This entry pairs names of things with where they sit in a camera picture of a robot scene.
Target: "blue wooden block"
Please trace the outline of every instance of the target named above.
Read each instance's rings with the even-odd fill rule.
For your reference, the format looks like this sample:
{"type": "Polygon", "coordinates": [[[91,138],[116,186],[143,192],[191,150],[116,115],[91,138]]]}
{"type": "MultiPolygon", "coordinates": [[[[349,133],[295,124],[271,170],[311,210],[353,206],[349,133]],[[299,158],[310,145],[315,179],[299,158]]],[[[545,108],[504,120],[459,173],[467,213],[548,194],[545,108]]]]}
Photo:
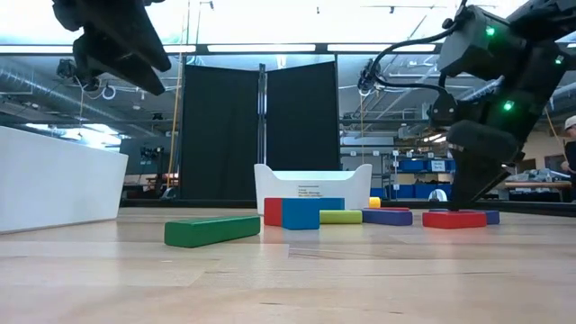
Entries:
{"type": "Polygon", "coordinates": [[[317,230],[320,228],[320,199],[282,199],[282,227],[287,230],[317,230]]]}
{"type": "Polygon", "coordinates": [[[392,225],[410,226],[412,225],[412,211],[386,211],[386,210],[362,210],[363,222],[392,225]]]}
{"type": "Polygon", "coordinates": [[[319,198],[321,211],[343,211],[344,198],[319,198]]]}
{"type": "MultiPolygon", "coordinates": [[[[431,212],[446,212],[448,209],[431,209],[431,212]]],[[[477,210],[462,210],[463,212],[483,212],[486,214],[486,224],[487,225],[499,225],[500,224],[500,212],[499,211],[477,211],[477,210]]]]}

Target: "black backdrop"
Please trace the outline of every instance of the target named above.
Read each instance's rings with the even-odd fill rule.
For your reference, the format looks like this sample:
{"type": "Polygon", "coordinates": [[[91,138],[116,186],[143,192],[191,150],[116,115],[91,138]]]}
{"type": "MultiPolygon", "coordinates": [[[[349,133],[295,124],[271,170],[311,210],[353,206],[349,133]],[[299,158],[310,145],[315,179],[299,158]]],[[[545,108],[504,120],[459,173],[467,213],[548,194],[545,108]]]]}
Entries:
{"type": "Polygon", "coordinates": [[[254,200],[258,72],[185,67],[182,199],[254,200]]]}
{"type": "Polygon", "coordinates": [[[266,164],[339,170],[336,62],[268,72],[266,164]]]}

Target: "ceiling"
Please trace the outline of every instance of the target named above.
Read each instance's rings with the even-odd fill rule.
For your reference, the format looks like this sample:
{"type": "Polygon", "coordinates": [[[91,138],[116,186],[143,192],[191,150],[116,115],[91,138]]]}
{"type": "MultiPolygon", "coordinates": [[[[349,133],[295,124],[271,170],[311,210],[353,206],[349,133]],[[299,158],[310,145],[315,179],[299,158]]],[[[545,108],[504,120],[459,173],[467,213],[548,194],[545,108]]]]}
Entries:
{"type": "MultiPolygon", "coordinates": [[[[406,1],[400,0],[350,0],[333,5],[330,1],[317,1],[311,6],[304,0],[268,0],[268,1],[232,1],[215,0],[214,10],[207,5],[193,4],[187,10],[187,1],[171,0],[163,4],[153,4],[148,8],[152,22],[164,43],[179,43],[182,20],[188,18],[187,41],[201,43],[242,43],[242,42],[395,42],[408,38],[429,36],[441,31],[441,23],[446,17],[454,15],[455,0],[411,0],[410,8],[406,1]]],[[[469,5],[480,4],[484,9],[503,16],[513,12],[520,0],[476,0],[469,5]]],[[[0,41],[4,44],[70,44],[78,32],[69,32],[61,28],[54,19],[51,2],[37,0],[20,0],[13,2],[0,0],[0,41]],[[30,25],[22,17],[33,14],[35,24],[30,25]]],[[[564,41],[576,41],[576,33],[564,41]]],[[[360,94],[356,88],[359,72],[368,59],[374,55],[339,55],[337,57],[338,100],[340,117],[360,118],[360,94]]],[[[56,68],[61,57],[1,57],[0,68],[18,71],[27,77],[41,80],[54,92],[65,92],[76,98],[81,97],[80,88],[72,80],[63,80],[56,75],[56,68]]],[[[154,113],[162,113],[163,118],[173,118],[178,79],[178,59],[171,58],[171,70],[161,73],[162,82],[170,90],[161,96],[142,93],[133,85],[126,84],[112,76],[104,76],[102,86],[113,86],[117,89],[112,100],[102,97],[85,102],[95,110],[82,112],[83,118],[104,118],[96,111],[111,113],[114,119],[130,121],[151,120],[154,113]]],[[[188,63],[216,68],[236,68],[258,70],[265,64],[266,70],[294,68],[298,66],[329,62],[335,60],[332,55],[226,55],[188,58],[188,63]]],[[[382,60],[384,75],[390,82],[436,83],[438,73],[434,65],[437,56],[430,55],[394,55],[382,60]]],[[[567,74],[561,86],[576,82],[573,73],[567,74]]],[[[470,76],[461,76],[447,80],[448,91],[456,97],[470,94],[485,83],[470,76]]],[[[30,120],[79,117],[80,111],[64,109],[53,102],[39,100],[37,94],[30,94],[25,85],[14,87],[14,81],[2,79],[0,75],[0,93],[4,103],[0,113],[12,117],[23,117],[30,120]],[[4,82],[12,81],[10,87],[4,82]]],[[[429,90],[388,90],[372,94],[364,99],[362,115],[365,119],[420,119],[422,104],[432,103],[436,93],[429,90]]],[[[163,134],[170,131],[171,123],[143,123],[139,127],[114,126],[120,132],[132,137],[163,134]]],[[[398,126],[378,124],[364,126],[366,131],[397,131],[398,126]]],[[[348,126],[347,130],[357,131],[358,125],[348,126]]]]}

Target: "ceiling duct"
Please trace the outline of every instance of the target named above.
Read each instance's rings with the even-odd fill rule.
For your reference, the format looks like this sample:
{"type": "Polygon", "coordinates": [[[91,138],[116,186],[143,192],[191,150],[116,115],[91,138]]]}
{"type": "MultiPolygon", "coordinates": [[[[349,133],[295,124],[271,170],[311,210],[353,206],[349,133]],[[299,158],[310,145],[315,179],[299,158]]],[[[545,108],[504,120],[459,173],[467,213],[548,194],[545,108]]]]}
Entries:
{"type": "MultiPolygon", "coordinates": [[[[55,81],[38,74],[23,72],[21,68],[15,67],[16,63],[0,64],[0,92],[5,95],[31,95],[39,104],[52,108],[61,109],[63,112],[77,114],[80,111],[79,94],[59,86],[55,81]]],[[[97,104],[84,102],[85,112],[99,115],[111,120],[123,120],[116,113],[107,112],[106,108],[97,104]]],[[[147,130],[137,125],[126,125],[133,130],[145,133],[149,136],[156,136],[153,131],[147,130]]]]}

